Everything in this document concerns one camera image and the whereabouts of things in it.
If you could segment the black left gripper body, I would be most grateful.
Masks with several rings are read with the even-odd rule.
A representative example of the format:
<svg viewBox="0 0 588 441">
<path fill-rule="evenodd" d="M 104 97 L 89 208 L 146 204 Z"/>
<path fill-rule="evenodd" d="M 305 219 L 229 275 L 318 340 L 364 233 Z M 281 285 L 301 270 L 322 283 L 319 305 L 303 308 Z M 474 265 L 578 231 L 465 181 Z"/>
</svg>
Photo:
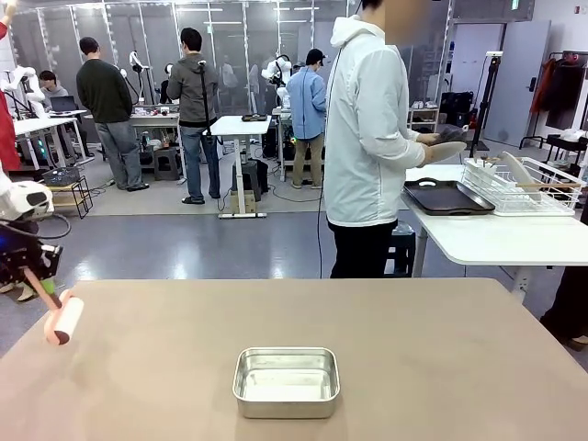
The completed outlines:
<svg viewBox="0 0 588 441">
<path fill-rule="evenodd" d="M 32 285 L 25 276 L 27 268 L 38 281 L 53 277 L 62 256 L 59 245 L 34 242 L 31 246 L 23 243 L 1 244 L 1 286 L 9 284 Z"/>
</svg>

